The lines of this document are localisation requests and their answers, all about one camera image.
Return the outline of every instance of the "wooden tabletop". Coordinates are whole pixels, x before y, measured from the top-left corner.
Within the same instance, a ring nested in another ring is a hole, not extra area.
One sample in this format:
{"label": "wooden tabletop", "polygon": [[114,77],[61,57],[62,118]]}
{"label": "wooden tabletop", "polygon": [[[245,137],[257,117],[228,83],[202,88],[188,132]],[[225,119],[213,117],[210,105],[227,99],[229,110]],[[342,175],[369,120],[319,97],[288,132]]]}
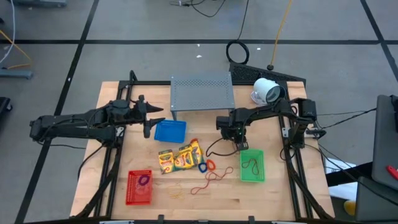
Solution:
{"label": "wooden tabletop", "polygon": [[[114,100],[118,82],[104,82],[99,93],[97,107]],[[234,86],[236,107],[253,108],[256,105],[250,99],[252,86]],[[306,98],[302,82],[288,82],[290,98]],[[154,106],[164,108],[158,113],[148,114],[149,118],[166,117],[172,119],[170,108],[170,86],[133,86],[132,99],[145,95],[145,99]],[[226,110],[179,112],[178,119],[187,122],[185,143],[198,138],[203,151],[221,137],[216,130],[216,116],[227,116]],[[264,151],[264,183],[248,183],[240,180],[239,155],[220,157],[212,155],[216,163],[216,173],[223,173],[231,166],[234,171],[221,181],[212,182],[210,186],[196,195],[191,195],[193,187],[206,184],[205,175],[197,168],[181,170],[170,174],[161,174],[158,152],[166,149],[178,150],[184,144],[159,142],[154,140],[155,128],[152,128],[149,139],[144,139],[141,125],[128,126],[124,137],[124,146],[119,168],[112,218],[131,220],[156,220],[158,215],[165,215],[166,220],[248,220],[254,215],[256,220],[295,220],[290,196],[290,187],[286,164],[279,157],[282,149],[282,138],[278,118],[263,119],[253,122],[247,128],[246,137],[249,147]],[[306,144],[318,147],[316,140],[306,139]],[[98,141],[89,140],[85,157],[100,146]],[[220,141],[212,147],[213,151],[228,153],[233,151],[231,141]],[[301,150],[302,160],[307,177],[309,191],[327,213],[334,216],[333,207],[326,183],[321,155],[311,147]],[[105,150],[92,157],[82,168],[76,188],[71,215],[76,215],[92,198],[99,186]],[[150,205],[125,204],[127,173],[129,170],[152,170],[153,190]],[[170,189],[181,186],[183,197],[172,198]],[[302,194],[297,188],[301,216],[305,217]],[[108,201],[108,192],[104,194]],[[106,203],[101,209],[104,214]]]}

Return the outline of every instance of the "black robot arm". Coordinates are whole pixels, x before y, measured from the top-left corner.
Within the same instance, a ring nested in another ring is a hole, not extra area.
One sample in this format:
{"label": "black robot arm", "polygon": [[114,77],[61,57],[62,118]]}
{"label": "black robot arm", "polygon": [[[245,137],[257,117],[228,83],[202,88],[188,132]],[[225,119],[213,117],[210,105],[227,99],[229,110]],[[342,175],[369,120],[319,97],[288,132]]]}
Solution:
{"label": "black robot arm", "polygon": [[143,124],[144,137],[149,138],[150,129],[164,118],[147,120],[147,113],[162,111],[162,108],[144,102],[144,95],[133,101],[133,108],[126,100],[110,101],[107,105],[82,114],[60,116],[45,115],[30,122],[30,137],[43,142],[55,137],[97,139],[112,143],[116,128],[126,124]]}
{"label": "black robot arm", "polygon": [[[292,109],[294,103],[297,104],[297,107],[295,107],[297,111]],[[221,130],[223,139],[234,141],[237,150],[245,150],[249,148],[246,141],[246,126],[250,126],[253,121],[279,115],[285,116],[295,123],[294,127],[290,128],[287,133],[289,143],[293,147],[303,148],[305,130],[308,124],[317,120],[315,102],[308,99],[296,98],[291,101],[279,99],[273,104],[257,108],[237,108],[229,112],[228,117],[218,116],[216,128]]]}

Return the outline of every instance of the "floor tile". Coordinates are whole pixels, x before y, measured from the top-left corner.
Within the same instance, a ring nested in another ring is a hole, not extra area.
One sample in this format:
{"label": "floor tile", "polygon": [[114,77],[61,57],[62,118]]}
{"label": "floor tile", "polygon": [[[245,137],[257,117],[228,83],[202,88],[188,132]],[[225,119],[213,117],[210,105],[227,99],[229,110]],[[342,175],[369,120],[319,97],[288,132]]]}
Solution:
{"label": "floor tile", "polygon": [[[0,78],[0,95],[10,97],[14,107],[2,122],[0,133],[0,163],[3,167],[0,178],[4,180],[0,183],[0,217],[4,223],[14,222],[41,150],[41,146],[29,137],[29,122],[54,113],[76,45],[21,45],[21,48],[34,60],[31,68],[34,77],[31,80]],[[24,62],[23,56],[13,50],[6,64]],[[62,170],[64,167],[55,163],[52,169]],[[72,197],[73,194],[65,194],[59,196],[59,200]]]}
{"label": "floor tile", "polygon": [[[16,39],[52,40],[80,39],[93,0],[68,0],[61,8],[15,6]],[[6,22],[0,25],[12,37],[12,13],[8,1],[0,1],[0,17]]]}
{"label": "floor tile", "polygon": [[[221,4],[206,1],[197,8],[212,14]],[[242,39],[275,39],[288,0],[249,2]],[[192,7],[168,1],[102,0],[89,39],[235,39],[243,20],[245,1],[226,1],[212,18]],[[375,39],[359,1],[294,1],[281,39]]]}
{"label": "floor tile", "polygon": [[398,1],[395,0],[367,0],[368,6],[385,40],[397,40],[396,29]]}

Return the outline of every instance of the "metal stand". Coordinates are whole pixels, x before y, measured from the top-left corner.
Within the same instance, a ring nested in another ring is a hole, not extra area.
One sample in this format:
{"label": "metal stand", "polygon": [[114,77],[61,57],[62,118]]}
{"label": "metal stand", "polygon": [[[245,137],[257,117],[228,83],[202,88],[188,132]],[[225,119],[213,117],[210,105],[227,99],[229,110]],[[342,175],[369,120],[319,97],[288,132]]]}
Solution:
{"label": "metal stand", "polygon": [[170,111],[232,110],[235,108],[231,74],[201,73],[171,76]]}
{"label": "metal stand", "polygon": [[67,0],[14,0],[14,4],[39,7],[65,7]]}
{"label": "metal stand", "polygon": [[0,69],[0,78],[26,78],[30,80],[33,72],[29,70],[8,70]]}

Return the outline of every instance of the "metal bracket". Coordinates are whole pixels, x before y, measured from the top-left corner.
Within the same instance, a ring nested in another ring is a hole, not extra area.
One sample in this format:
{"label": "metal bracket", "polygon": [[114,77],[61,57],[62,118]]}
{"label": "metal bracket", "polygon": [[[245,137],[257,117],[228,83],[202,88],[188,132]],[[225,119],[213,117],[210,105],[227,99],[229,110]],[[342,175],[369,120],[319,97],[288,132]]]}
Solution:
{"label": "metal bracket", "polygon": [[[283,136],[283,138],[288,138],[289,137],[289,130],[290,130],[290,128],[282,128],[282,136]],[[316,134],[316,133],[311,134],[311,132],[317,132],[317,131],[320,131],[320,130],[318,128],[308,128],[306,130],[306,132],[304,133],[304,137],[305,138],[318,139],[319,138],[318,134]]]}

